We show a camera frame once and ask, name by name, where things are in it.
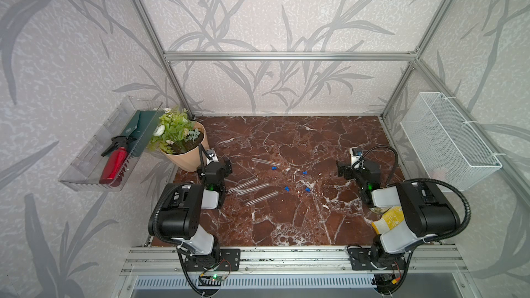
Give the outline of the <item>clear test tube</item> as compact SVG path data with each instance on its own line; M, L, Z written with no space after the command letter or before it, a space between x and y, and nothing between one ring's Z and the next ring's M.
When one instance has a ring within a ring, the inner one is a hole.
M263 183L263 184L260 184L260 185L254 186L254 187L250 187L250 188L247 188L247 189L244 189L244 190L239 190L239 191L236 193L236 195L237 195L237 196L240 196L240 195L246 195L246 194L249 194L249 193L255 192L255 191L257 191L257 190L260 190L260 189L266 188L266 187L269 187L269 183Z
M258 178L251 179L243 184L240 184L239 186L236 186L234 188L231 188L229 190L229 194L238 193L241 190L244 190L246 187L252 186L254 183L258 182Z
M275 196L278 196L279 195L279 192L278 191L273 191L272 193L269 193L267 195L263 195L262 197L258 197L257 199L253 199L251 201L248 201L246 203L246 206L252 206L252 205L255 205L255 204L258 204L260 203L261 201L265 201L265 200L268 200L272 197L275 197Z
M255 158L255 157L253 157L251 160L256 162L256 163L266 164L266 165L271 166L271 167L279 167L280 166L280 163L277 163L277 162L274 162L274 161L270 161L270 160L259 159L259 158Z

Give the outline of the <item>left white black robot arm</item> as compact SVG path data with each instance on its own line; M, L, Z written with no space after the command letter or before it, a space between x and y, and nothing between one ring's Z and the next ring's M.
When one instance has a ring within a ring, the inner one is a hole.
M233 172L231 161L224 157L201 164L197 169L199 183L166 185L149 219L149 234L174 244L189 259L219 262L217 238L200 225L203 210L223 207L227 190L225 179Z

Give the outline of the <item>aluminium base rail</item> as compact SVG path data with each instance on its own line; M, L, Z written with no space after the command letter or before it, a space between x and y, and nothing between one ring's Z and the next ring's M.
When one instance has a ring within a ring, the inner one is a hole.
M231 275L349 274L352 269L343 246L240 246L240 254L222 262ZM427 245L413 254L409 273L467 273L454 245ZM131 248L120 275L180 275L182 267L173 248Z

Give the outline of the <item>yellow work glove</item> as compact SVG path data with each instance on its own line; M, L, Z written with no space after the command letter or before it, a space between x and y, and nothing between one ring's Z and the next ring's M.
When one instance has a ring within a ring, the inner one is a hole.
M371 225L377 235L388 233L404 221L404 213L401 206L389 208L379 220Z

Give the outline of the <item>terracotta pot with green plant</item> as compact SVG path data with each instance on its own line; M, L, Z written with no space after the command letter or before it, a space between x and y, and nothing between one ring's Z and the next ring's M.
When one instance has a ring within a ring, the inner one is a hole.
M165 108L150 138L148 149L159 151L183 171L195 172L210 149L206 129L189 119L186 110Z

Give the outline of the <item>red spray bottle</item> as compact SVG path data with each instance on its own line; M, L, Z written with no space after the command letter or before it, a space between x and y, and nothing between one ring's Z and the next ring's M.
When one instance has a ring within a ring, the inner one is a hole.
M103 153L102 157L107 157L108 161L99 178L100 184L117 187L121 184L125 173L125 162L128 158L128 146L135 141L134 137L116 136L111 139L111 144Z

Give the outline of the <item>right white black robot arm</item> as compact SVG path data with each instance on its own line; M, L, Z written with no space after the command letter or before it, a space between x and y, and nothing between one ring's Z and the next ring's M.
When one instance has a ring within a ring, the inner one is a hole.
M461 191L431 178L407 179L380 186L380 167L357 159L351 164L336 162L338 176L353 180L362 201L370 208L400 207L404 220L376 235L369 256L379 267L412 252L418 246L459 235L471 221L471 206Z

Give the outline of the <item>clear plastic wall bin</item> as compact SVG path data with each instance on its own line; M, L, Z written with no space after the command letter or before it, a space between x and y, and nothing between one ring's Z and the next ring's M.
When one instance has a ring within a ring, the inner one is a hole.
M76 192L120 192L140 157L132 157L128 153L128 158L125 162L125 173L121 184L117 187L111 187L99 183L99 178L108 161L108 158L102 157L101 154L110 146L113 137L121 136L121 132L137 110L156 110L158 112L155 117L157 119L157 125L159 118L164 114L163 103L161 101L126 96L95 135L83 147L78 156L74 158L66 170L59 176L59 182ZM155 120L151 121L151 124L153 124L152 128L146 131L142 137L152 137L157 126L155 126Z

